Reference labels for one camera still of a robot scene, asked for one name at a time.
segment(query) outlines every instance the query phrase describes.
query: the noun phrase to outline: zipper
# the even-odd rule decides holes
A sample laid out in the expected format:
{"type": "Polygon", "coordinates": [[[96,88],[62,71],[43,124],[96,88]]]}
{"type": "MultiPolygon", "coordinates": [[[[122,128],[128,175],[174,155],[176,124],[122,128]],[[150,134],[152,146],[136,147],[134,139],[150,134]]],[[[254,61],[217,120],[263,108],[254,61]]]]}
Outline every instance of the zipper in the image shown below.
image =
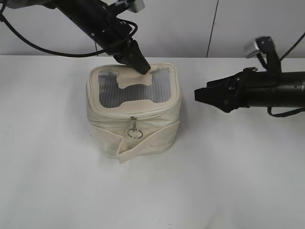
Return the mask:
{"type": "Polygon", "coordinates": [[[127,131],[127,134],[129,137],[132,137],[133,139],[140,139],[144,136],[142,130],[137,129],[136,120],[135,117],[130,117],[130,120],[132,122],[132,128],[127,131]]]}

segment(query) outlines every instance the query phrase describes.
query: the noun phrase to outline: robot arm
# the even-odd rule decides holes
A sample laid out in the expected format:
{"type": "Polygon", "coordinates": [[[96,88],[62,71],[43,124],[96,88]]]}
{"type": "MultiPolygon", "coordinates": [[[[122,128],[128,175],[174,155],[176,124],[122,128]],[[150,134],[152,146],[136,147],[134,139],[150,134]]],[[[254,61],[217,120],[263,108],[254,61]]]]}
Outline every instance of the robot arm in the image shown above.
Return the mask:
{"type": "Polygon", "coordinates": [[[225,79],[211,81],[195,91],[196,101],[213,105],[229,113],[240,107],[268,107],[273,117],[288,117],[305,111],[305,72],[283,73],[271,37],[259,37],[244,47],[247,58],[257,56],[266,72],[246,68],[225,79]],[[298,108],[272,114],[272,107],[298,108]]]}
{"type": "Polygon", "coordinates": [[[128,65],[141,74],[150,70],[137,41],[131,37],[135,23],[117,18],[117,15],[130,10],[138,12],[144,8],[143,0],[118,0],[108,6],[100,0],[8,0],[9,8],[22,8],[43,5],[50,9],[58,8],[99,46],[113,55],[117,62],[128,65]]]}

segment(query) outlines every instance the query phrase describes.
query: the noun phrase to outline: gray wall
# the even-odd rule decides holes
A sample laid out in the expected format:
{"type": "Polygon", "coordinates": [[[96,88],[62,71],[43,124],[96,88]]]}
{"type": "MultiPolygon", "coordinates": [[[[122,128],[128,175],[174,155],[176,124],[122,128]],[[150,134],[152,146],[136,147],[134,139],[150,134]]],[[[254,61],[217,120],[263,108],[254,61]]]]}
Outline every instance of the gray wall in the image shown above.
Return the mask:
{"type": "MultiPolygon", "coordinates": [[[[205,57],[217,0],[145,0],[135,39],[146,57],[205,57]]],[[[220,0],[209,57],[243,57],[245,42],[271,35],[280,54],[301,35],[304,0],[220,0]]],[[[93,52],[94,43],[58,10],[42,6],[5,11],[12,25],[33,43],[61,52],[93,52]]],[[[0,24],[0,54],[44,55],[0,24]]],[[[302,42],[290,57],[305,57],[302,42]]]]}

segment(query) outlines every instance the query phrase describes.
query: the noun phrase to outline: bag handle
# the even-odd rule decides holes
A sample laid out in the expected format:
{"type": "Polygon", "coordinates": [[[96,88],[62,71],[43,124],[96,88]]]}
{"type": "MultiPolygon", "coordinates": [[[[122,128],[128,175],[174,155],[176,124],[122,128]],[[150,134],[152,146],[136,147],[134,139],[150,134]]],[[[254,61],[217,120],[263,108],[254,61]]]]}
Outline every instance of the bag handle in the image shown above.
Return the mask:
{"type": "Polygon", "coordinates": [[[130,150],[120,152],[120,151],[122,151],[121,148],[123,147],[123,144],[121,143],[120,147],[117,151],[117,154],[116,154],[119,162],[121,164],[123,164],[126,161],[128,161],[136,156],[141,155],[142,150],[145,149],[146,147],[148,147],[149,145],[160,140],[160,136],[166,136],[166,135],[169,135],[170,133],[176,132],[178,130],[179,123],[180,123],[180,121],[173,123],[171,125],[168,125],[166,127],[163,127],[162,129],[156,131],[155,133],[153,133],[152,135],[150,135],[149,137],[144,139],[137,146],[135,146],[134,148],[132,148],[130,150]]]}

